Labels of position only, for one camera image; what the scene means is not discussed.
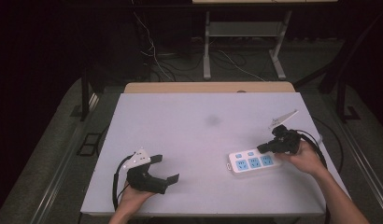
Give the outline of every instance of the dark background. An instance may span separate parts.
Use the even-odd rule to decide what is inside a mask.
[[[293,11],[287,38],[339,38],[353,46],[382,11],[379,0],[299,7]],[[204,15],[150,12],[145,19],[153,38],[185,55],[188,37],[204,33]],[[273,16],[269,11],[266,15],[267,20]],[[226,14],[232,17],[239,14]],[[64,94],[85,69],[95,91],[144,76],[139,50],[146,37],[136,34],[140,31],[129,12],[74,9],[55,0],[0,0],[0,207]],[[345,76],[383,124],[383,13]]]

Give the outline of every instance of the hand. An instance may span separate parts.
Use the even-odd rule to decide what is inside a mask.
[[[128,186],[121,195],[118,209],[113,217],[110,219],[110,224],[127,223],[131,216],[136,213],[142,204],[155,193],[140,191]]]
[[[276,157],[283,161],[292,163],[300,171],[313,176],[320,174],[322,171],[326,172],[326,169],[320,161],[317,153],[314,151],[312,146],[305,141],[300,141],[299,150],[295,155],[276,153]]]

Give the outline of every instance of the cable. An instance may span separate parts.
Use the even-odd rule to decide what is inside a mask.
[[[118,201],[118,193],[117,193],[117,185],[118,185],[118,182],[119,182],[119,172],[120,172],[120,168],[122,167],[122,165],[123,165],[126,161],[130,160],[133,156],[134,156],[134,154],[131,155],[131,156],[126,157],[125,159],[123,159],[123,160],[120,162],[120,164],[119,164],[119,166],[118,166],[118,168],[117,168],[117,170],[116,170],[116,174],[113,175],[112,202],[113,202],[113,206],[114,206],[114,208],[115,208],[115,211],[116,211],[116,209],[117,209],[117,207],[118,207],[118,205],[119,205],[119,201]]]
[[[78,214],[78,224],[80,224],[81,223],[81,218],[83,217],[83,214],[80,212],[79,214]]]
[[[141,54],[144,54],[144,55],[146,55],[146,56],[148,56],[148,57],[153,57],[153,55],[152,54],[147,54],[146,52],[144,52],[144,51],[140,51],[141,52]]]
[[[256,78],[258,78],[258,79],[260,79],[261,81],[265,81],[264,79],[262,79],[261,77],[258,77],[258,76],[256,76],[256,75],[253,75],[253,74],[251,74],[250,72],[247,72],[247,71],[245,71],[244,69],[242,69],[242,68],[240,68],[238,65],[236,65],[236,63],[225,53],[225,52],[223,52],[222,50],[218,50],[218,52],[220,52],[220,53],[222,53],[222,54],[224,54],[224,56],[226,56],[229,60],[230,60],[230,62],[232,62],[233,63],[233,65],[236,67],[236,68],[238,68],[240,71],[242,71],[242,72],[244,72],[244,73],[247,73],[247,74],[249,74],[249,75],[251,75],[251,76],[253,76],[253,77],[256,77]]]
[[[220,53],[222,53],[222,54],[224,54],[225,56],[226,55],[229,55],[229,54],[233,54],[233,55],[236,55],[236,56],[238,56],[243,62],[242,63],[238,63],[238,62],[236,62],[234,59],[231,59],[230,61],[229,61],[229,57],[228,56],[226,56],[227,58],[226,59],[222,59],[222,58],[220,58],[220,57],[217,57],[216,55],[212,55],[213,57],[217,57],[218,58],[218,60],[220,60],[220,61],[222,61],[223,63],[227,63],[227,64],[230,64],[231,66],[234,66],[234,65],[237,65],[237,66],[244,66],[244,65],[246,65],[247,64],[247,60],[245,59],[245,57],[244,57],[244,55],[242,55],[242,54],[240,54],[240,53],[224,53],[223,51],[222,52],[220,52]]]
[[[170,73],[174,77],[175,81],[177,81],[177,79],[176,79],[176,76],[177,76],[177,77],[186,77],[190,81],[195,82],[195,80],[192,79],[191,77],[189,77],[188,75],[181,75],[181,74],[174,73],[169,68],[167,68],[165,66],[162,66],[162,68],[166,69],[167,72]],[[162,76],[160,76],[160,74],[157,71],[152,70],[152,73],[155,73],[161,80],[163,80]]]
[[[337,167],[337,173],[340,174],[341,171],[343,170],[343,164],[344,164],[344,149],[343,149],[343,145],[341,144],[340,138],[337,136],[337,134],[334,132],[334,130],[331,127],[329,127],[329,125],[327,125],[326,123],[324,123],[323,121],[321,121],[320,119],[317,119],[315,117],[311,116],[311,118],[318,121],[323,126],[325,126],[333,134],[333,136],[336,138],[336,141],[337,141],[339,148],[340,148],[340,164]]]
[[[149,43],[150,43],[150,49],[149,50],[153,50],[153,59],[154,61],[157,63],[157,65],[159,66],[160,70],[162,70],[162,72],[171,80],[171,81],[175,81],[173,80],[170,76],[168,76],[164,70],[162,69],[162,67],[160,66],[159,62],[157,61],[157,57],[156,57],[156,47],[154,46],[154,43],[153,43],[153,39],[150,37],[150,31],[148,29],[148,27],[145,25],[145,23],[143,23],[140,18],[136,15],[136,13],[134,12],[134,16],[136,17],[136,19],[139,21],[139,23],[145,28],[146,32],[148,33],[148,40],[149,40]]]
[[[245,53],[237,53],[237,55],[239,55],[244,61],[245,61],[245,56],[253,56],[253,55],[256,55],[256,54],[262,54],[261,52],[254,52],[254,53],[248,53],[248,54],[245,54]],[[220,68],[223,68],[223,69],[226,69],[226,70],[235,70],[235,69],[237,69],[237,68],[235,68],[235,69],[230,69],[230,68],[226,68],[226,67],[223,67],[222,65],[220,65],[220,64],[218,64],[217,62],[216,62],[216,60],[221,60],[221,61],[223,61],[224,63],[228,63],[228,60],[227,61],[224,61],[223,59],[221,59],[221,58],[217,58],[217,59],[215,59],[216,58],[216,56],[214,55],[214,54],[212,54],[211,55],[211,60],[212,60],[212,62],[213,63],[215,63],[218,67],[220,67]],[[270,71],[264,71],[265,70],[265,68],[266,68],[266,66],[267,66],[267,64],[268,64],[268,62],[270,62],[271,60],[270,60],[270,58],[267,58],[266,59],[266,61],[265,61],[265,63],[264,63],[264,66],[263,66],[263,69],[261,70],[261,72],[259,72],[259,74],[257,75],[258,77],[262,77],[262,74],[263,73],[267,73],[268,75],[273,75],[273,72],[270,72]]]
[[[181,71],[181,72],[188,72],[188,71],[192,71],[194,69],[196,69],[198,67],[198,65],[200,65],[201,61],[203,60],[203,55],[201,55],[200,59],[198,60],[197,64],[191,68],[176,68],[174,65],[172,65],[171,63],[166,63],[166,62],[163,62],[163,60],[161,60],[162,63],[165,63],[166,65],[174,68],[175,70],[178,70],[178,71]]]
[[[168,69],[167,67],[165,67],[165,66],[159,66],[159,67],[161,67],[161,70],[162,70],[163,73],[165,73],[163,69],[166,69],[166,70],[167,70],[167,73],[171,74],[172,77],[173,77],[173,78],[171,78],[171,77],[169,77],[168,75],[166,75],[168,78],[170,78],[172,81],[177,81],[177,79],[176,79],[174,73],[173,73],[171,70],[169,70],[169,69]]]
[[[296,224],[300,219],[301,217],[297,217],[291,224]]]
[[[209,59],[219,68],[222,68],[222,69],[225,69],[225,70],[229,70],[229,71],[234,71],[234,70],[237,70],[236,67],[234,67],[234,65],[232,63],[229,63],[232,65],[232,67],[224,67],[222,66],[220,63],[217,62],[217,60],[220,60],[219,57],[217,57],[215,54],[210,54],[209,55]]]
[[[128,186],[130,186],[130,184],[127,184],[125,187],[124,187],[124,189],[122,189],[121,191],[120,191],[120,193],[118,194],[118,201],[119,201],[119,197],[122,195],[122,193],[125,191],[125,189],[127,189],[127,187]]]
[[[238,39],[240,39],[240,38],[241,38],[241,44],[238,44],[237,42],[238,42]],[[216,42],[216,43],[214,46],[212,46],[212,48],[227,48],[227,49],[238,48],[238,49],[240,49],[240,48],[243,48],[244,45],[246,44],[246,42],[248,42],[248,41],[245,41],[244,37],[231,37],[231,36],[223,37],[222,36],[221,38],[216,37],[213,41],[208,43],[208,45],[211,46],[214,42]]]
[[[325,157],[323,156],[322,154],[322,151],[320,150],[319,148],[319,144],[317,142],[317,140],[310,134],[310,133],[307,133],[305,131],[301,131],[301,130],[295,130],[296,132],[301,132],[301,133],[306,133],[308,136],[310,136],[313,140],[314,140],[314,143],[313,141],[308,138],[307,136],[305,136],[304,134],[300,134],[302,139],[306,140],[306,142],[312,146],[315,150],[315,152],[317,153],[317,155],[319,156],[319,159],[320,161],[322,162],[323,166],[328,169],[328,165],[326,163],[326,160],[325,160]],[[325,206],[326,208],[326,212],[325,212],[325,221],[324,223],[325,224],[329,224],[329,222],[331,221],[331,212],[329,211],[329,208],[328,208],[328,205]]]
[[[159,82],[163,81],[162,76],[160,76],[160,74],[158,72],[151,70],[151,73],[156,74],[157,78],[159,79]]]

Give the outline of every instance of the floor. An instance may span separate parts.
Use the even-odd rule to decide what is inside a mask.
[[[201,39],[192,42],[193,52],[187,57],[179,57],[166,49],[158,50],[160,67],[153,65],[146,81],[206,81],[202,73]],[[210,81],[277,81],[268,56],[274,43],[273,39],[267,38],[212,39]],[[320,69],[333,59],[342,44],[341,40],[285,41],[279,60],[287,81],[296,82]],[[383,199],[380,200],[383,195],[383,127],[351,88],[347,90],[346,104],[353,106],[361,119],[349,120],[345,124],[340,122],[334,113],[335,91],[320,94],[317,90],[319,81],[320,77],[297,91],[302,94],[333,163],[337,167],[343,163],[340,175],[352,200],[371,223],[383,223]],[[81,157],[77,152],[88,133],[103,135],[97,144],[99,151],[123,88],[111,85],[104,93],[94,94],[91,113],[83,122],[78,117],[80,81],[69,89],[0,211],[0,224],[108,222],[109,217],[91,217],[79,212],[97,155]],[[373,172],[361,158],[366,158]],[[275,222],[323,223],[323,217],[276,217]]]

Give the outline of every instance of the black cable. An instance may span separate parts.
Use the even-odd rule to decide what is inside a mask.
[[[229,71],[234,71],[234,70],[237,70],[236,67],[234,67],[234,64],[232,64],[232,67],[224,67],[223,65],[221,65],[220,63],[218,63],[217,61],[218,57],[215,56],[214,54],[209,54],[209,60],[214,63],[217,67],[219,68],[222,68],[224,70],[229,70]]]
[[[297,217],[291,224],[296,224],[300,219],[300,217]]]
[[[157,74],[158,73],[164,73],[164,74],[167,74],[167,73],[169,73],[171,76],[172,76],[172,78],[173,78],[173,80],[171,80],[171,81],[177,81],[177,78],[175,77],[175,75],[174,75],[174,73],[169,69],[169,68],[167,68],[167,67],[165,67],[165,66],[163,66],[163,65],[158,65],[158,64],[156,64],[156,63],[154,63],[154,65],[156,65],[156,66],[159,66],[159,67],[161,67],[162,69],[163,69],[163,71],[159,71],[159,72],[157,72],[157,71],[154,71],[154,72],[156,72]]]
[[[238,62],[235,61],[234,58],[232,58],[231,63],[234,64],[234,65],[237,65],[238,67],[247,65],[247,59],[244,57],[244,55],[242,55],[240,53],[224,52],[223,50],[218,50],[218,52],[220,52],[222,55],[224,55],[226,59],[228,59],[227,56],[230,57],[232,55],[241,58],[241,60],[243,61],[242,63],[238,63]]]
[[[174,60],[174,59],[184,59],[185,56],[192,56],[193,54],[201,54],[201,55],[204,55],[204,51],[203,51],[203,46],[201,47],[198,47],[198,48],[195,48],[195,49],[191,49],[189,53],[178,53],[178,52],[169,52],[169,53],[157,53],[156,56],[157,56],[157,60],[158,61],[162,61],[162,60]]]
[[[81,217],[83,216],[83,214],[80,212],[78,213],[78,224],[81,223]]]
[[[217,41],[217,38],[210,42],[209,43],[209,46],[212,48],[212,49],[223,49],[223,48],[226,48],[226,49],[242,49],[246,43],[249,42],[249,40],[251,38],[249,37],[246,37],[247,40],[244,38],[244,37],[228,37],[228,38],[225,38],[224,41]]]
[[[237,55],[240,55],[244,58],[245,61],[247,61],[245,59],[245,57],[250,57],[250,56],[254,56],[254,55],[257,55],[257,54],[261,54],[260,52],[255,52],[255,53],[250,53],[250,54],[242,54],[242,53],[237,53]],[[271,61],[269,57],[267,57],[266,61],[264,62],[264,66],[263,66],[263,69],[259,72],[258,76],[260,77],[263,73],[268,73],[269,75],[272,75],[273,73],[272,72],[265,72],[265,68],[268,64],[268,62]]]
[[[188,78],[189,80],[191,80],[191,81],[194,82],[194,80],[193,80],[191,77],[189,77],[188,75],[176,74],[176,73],[174,73],[173,71],[171,71],[171,69],[169,69],[168,67],[163,66],[163,65],[161,65],[161,68],[165,69],[165,70],[166,70],[166,71],[165,71],[166,73],[171,74],[172,77],[174,78],[174,81],[177,81],[176,76],[178,76],[178,77],[186,77],[186,78]]]
[[[319,144],[318,144],[317,140],[310,133],[307,133],[305,131],[296,130],[296,132],[306,133],[307,135],[309,135],[311,137],[311,139],[314,140],[314,142],[313,142],[310,138],[308,138],[304,134],[300,134],[302,139],[306,140],[306,142],[308,144],[310,144],[310,146],[312,146],[314,148],[314,151],[318,154],[319,159],[322,162],[323,166],[326,169],[328,169],[328,165],[326,163],[325,157],[323,156],[322,151],[319,148]],[[325,212],[325,221],[324,221],[324,223],[325,224],[329,224],[330,221],[331,221],[331,212],[329,211],[328,205],[325,206],[325,209],[326,209],[326,212]]]
[[[238,66],[238,67],[241,67],[241,66],[245,66],[246,64],[247,64],[247,60],[245,59],[245,57],[243,56],[243,55],[241,55],[241,54],[234,54],[234,53],[226,53],[226,52],[224,52],[224,51],[222,51],[222,50],[216,50],[216,51],[214,51],[214,50],[211,50],[212,52],[219,52],[220,53],[220,55],[224,55],[224,56],[226,56],[226,55],[238,55],[241,59],[242,59],[242,63],[238,63],[238,62],[236,62],[235,61],[235,59],[231,59],[230,61],[229,61],[229,58],[227,58],[227,57],[225,57],[224,59],[222,59],[221,57],[218,57],[217,55],[215,55],[215,54],[209,54],[210,55],[210,57],[214,57],[214,58],[217,58],[218,60],[220,60],[220,61],[222,61],[223,63],[227,63],[227,64],[230,64],[231,66]]]
[[[343,149],[343,145],[341,144],[340,138],[337,136],[337,134],[334,132],[334,130],[331,127],[329,127],[329,125],[327,125],[326,123],[324,123],[323,121],[321,121],[320,119],[317,119],[315,117],[311,117],[311,118],[318,121],[323,126],[325,126],[335,137],[335,139],[339,145],[339,148],[340,148],[340,164],[337,167],[337,173],[340,174],[342,169],[343,169],[343,164],[344,164],[344,149]]]
[[[172,65],[171,63],[166,63],[166,62],[164,62],[163,60],[160,60],[160,62],[161,62],[161,63],[165,63],[166,65],[172,67],[172,68],[175,69],[175,70],[178,70],[178,71],[181,71],[181,72],[188,72],[188,71],[193,71],[193,70],[195,70],[195,69],[198,67],[198,65],[200,65],[200,63],[201,63],[202,60],[203,60],[203,55],[201,55],[201,57],[199,58],[197,64],[196,64],[195,66],[191,67],[191,68],[177,68],[177,67],[175,67],[174,65]]]
[[[116,211],[116,209],[117,209],[117,207],[118,207],[118,205],[119,205],[119,201],[118,201],[118,193],[117,193],[117,185],[118,185],[118,182],[119,182],[119,172],[120,172],[120,168],[122,167],[122,165],[123,165],[126,161],[130,160],[133,156],[134,156],[134,154],[131,155],[131,156],[126,157],[125,159],[123,159],[123,160],[120,162],[120,164],[119,164],[119,166],[118,166],[118,168],[117,168],[117,170],[116,170],[116,174],[113,175],[112,202],[113,202],[113,206],[114,206],[114,208],[115,208],[115,211]]]
[[[266,66],[267,66],[269,61],[271,61],[270,58],[267,58],[265,63],[264,63],[263,69],[259,72],[258,76],[259,77],[264,77],[264,73],[267,73],[268,77],[269,76],[275,77],[274,81],[279,81],[279,78],[278,78],[277,74],[274,74],[273,72],[270,72],[270,71],[264,71],[266,69]]]
[[[162,76],[160,76],[160,74],[154,70],[151,70],[151,73],[155,74],[157,76],[157,78],[159,79],[159,82],[162,82],[163,81],[163,78]]]
[[[119,201],[119,197],[122,195],[122,193],[125,191],[125,189],[128,188],[128,186],[130,186],[130,184],[127,184],[127,185],[120,191],[120,193],[118,194],[118,197],[117,197],[118,201]]]

